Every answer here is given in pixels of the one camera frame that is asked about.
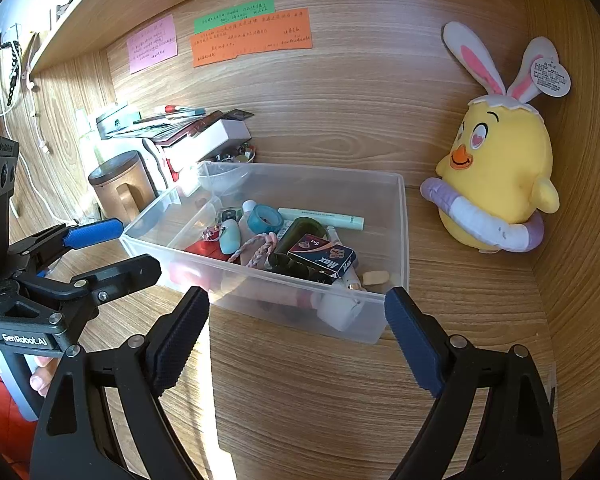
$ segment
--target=clear plastic storage box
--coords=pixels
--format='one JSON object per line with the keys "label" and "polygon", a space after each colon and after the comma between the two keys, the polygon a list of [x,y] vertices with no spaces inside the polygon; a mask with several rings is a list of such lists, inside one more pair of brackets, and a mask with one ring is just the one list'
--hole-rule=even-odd
{"label": "clear plastic storage box", "polygon": [[[338,229],[356,251],[356,272],[387,270],[390,282],[355,291],[248,269],[184,252],[222,208],[255,200],[274,208],[365,218],[364,229]],[[157,198],[125,229],[130,256],[162,265],[160,284],[185,292],[199,285],[213,304],[302,330],[375,343],[386,326],[384,293],[409,282],[407,213],[399,174],[286,164],[203,162]]]}

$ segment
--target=orange sticky note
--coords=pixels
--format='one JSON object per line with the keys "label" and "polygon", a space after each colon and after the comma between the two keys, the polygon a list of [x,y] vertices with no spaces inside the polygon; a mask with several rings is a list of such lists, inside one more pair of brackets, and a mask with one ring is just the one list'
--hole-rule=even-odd
{"label": "orange sticky note", "polygon": [[309,9],[289,9],[227,23],[189,38],[193,66],[234,59],[241,54],[311,48]]}

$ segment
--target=white bottle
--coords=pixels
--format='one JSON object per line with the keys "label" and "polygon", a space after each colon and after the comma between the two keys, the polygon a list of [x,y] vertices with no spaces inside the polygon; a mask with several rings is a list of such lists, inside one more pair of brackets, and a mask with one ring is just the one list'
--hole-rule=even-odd
{"label": "white bottle", "polygon": [[240,228],[240,244],[242,245],[250,238],[255,236],[255,233],[249,229],[248,221],[249,216],[251,216],[251,212],[253,208],[258,204],[255,200],[247,200],[242,204],[242,217],[238,222],[238,227]]}
{"label": "white bottle", "polygon": [[[256,207],[257,205],[258,205],[258,203],[255,200],[247,200],[246,202],[244,202],[242,204],[242,217],[240,218],[240,221],[238,222],[238,227],[240,228],[240,243],[241,244],[247,243],[251,238],[253,238],[256,235],[256,233],[254,233],[251,229],[249,229],[248,222],[249,222],[249,216],[251,216],[251,213],[253,212],[253,208]],[[256,251],[263,245],[264,245],[264,240],[261,238],[260,240],[257,240],[256,243],[251,244],[249,247],[247,247],[240,254],[240,264],[242,266],[246,266],[249,263],[249,260],[251,260],[253,255],[256,253]],[[264,268],[263,265],[264,265],[264,262],[261,262],[261,265],[259,265],[258,268]]]}

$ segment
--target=price tag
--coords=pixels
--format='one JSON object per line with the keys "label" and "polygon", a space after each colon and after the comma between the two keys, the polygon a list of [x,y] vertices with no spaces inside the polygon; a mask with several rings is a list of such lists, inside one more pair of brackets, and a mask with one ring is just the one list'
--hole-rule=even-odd
{"label": "price tag", "polygon": [[566,69],[549,57],[541,57],[531,64],[531,80],[539,91],[552,97],[567,95],[571,78]]}

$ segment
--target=pink sticky note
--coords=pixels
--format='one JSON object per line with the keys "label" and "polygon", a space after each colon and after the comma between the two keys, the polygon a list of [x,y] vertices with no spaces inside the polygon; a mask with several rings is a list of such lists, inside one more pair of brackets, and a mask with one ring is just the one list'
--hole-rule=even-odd
{"label": "pink sticky note", "polygon": [[133,74],[178,55],[173,14],[152,23],[126,40],[129,72]]}

